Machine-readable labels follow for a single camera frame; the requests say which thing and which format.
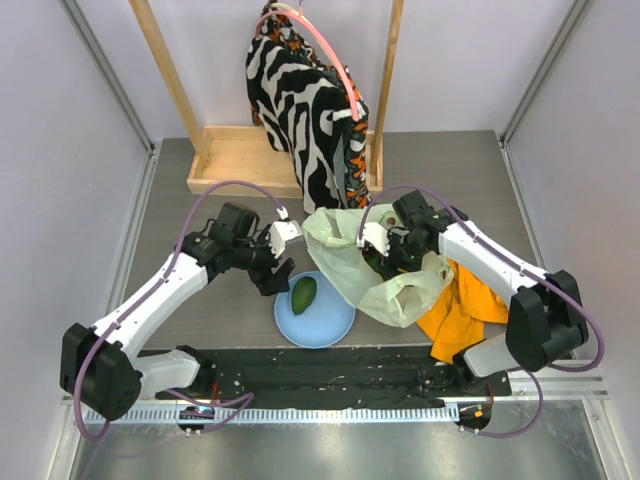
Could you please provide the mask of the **green fake avocado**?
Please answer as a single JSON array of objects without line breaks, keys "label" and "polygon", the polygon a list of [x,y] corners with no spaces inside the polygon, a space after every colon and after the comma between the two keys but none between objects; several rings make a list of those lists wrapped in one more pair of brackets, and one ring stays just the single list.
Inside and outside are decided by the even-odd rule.
[{"label": "green fake avocado", "polygon": [[310,276],[301,277],[291,291],[291,310],[295,315],[304,313],[317,294],[317,281]]}]

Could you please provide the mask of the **pale green plastic bag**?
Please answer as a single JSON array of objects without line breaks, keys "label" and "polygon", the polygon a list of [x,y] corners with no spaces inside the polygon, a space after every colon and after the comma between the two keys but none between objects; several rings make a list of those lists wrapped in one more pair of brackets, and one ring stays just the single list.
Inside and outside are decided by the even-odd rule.
[{"label": "pale green plastic bag", "polygon": [[318,270],[350,305],[388,326],[406,328],[417,322],[440,299],[454,279],[446,258],[428,253],[415,272],[388,280],[374,271],[357,248],[363,217],[369,222],[391,215],[389,204],[363,209],[326,209],[310,214],[302,224],[309,256]]}]

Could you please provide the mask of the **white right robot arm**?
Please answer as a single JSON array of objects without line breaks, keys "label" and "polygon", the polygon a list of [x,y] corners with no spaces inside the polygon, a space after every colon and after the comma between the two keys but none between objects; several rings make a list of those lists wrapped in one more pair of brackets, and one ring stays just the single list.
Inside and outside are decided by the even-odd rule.
[{"label": "white right robot arm", "polygon": [[488,238],[454,207],[431,206],[418,190],[393,202],[399,229],[383,242],[385,262],[409,267],[428,253],[466,268],[508,309],[506,330],[456,352],[451,380],[472,395],[488,377],[510,369],[537,372],[589,339],[589,327],[576,279],[564,270],[548,273]]}]

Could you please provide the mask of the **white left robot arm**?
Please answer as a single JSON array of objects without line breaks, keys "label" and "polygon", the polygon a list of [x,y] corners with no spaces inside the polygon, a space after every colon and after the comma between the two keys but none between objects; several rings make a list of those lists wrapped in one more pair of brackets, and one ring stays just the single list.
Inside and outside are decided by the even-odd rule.
[{"label": "white left robot arm", "polygon": [[167,390],[193,399],[210,395],[215,372],[205,354],[186,345],[152,356],[140,352],[183,303],[231,269],[245,271],[263,296],[288,291],[295,263],[283,254],[302,231],[285,210],[278,213],[279,220],[260,229],[254,210],[225,203],[121,306],[90,327],[72,325],[62,340],[61,388],[107,421]]}]

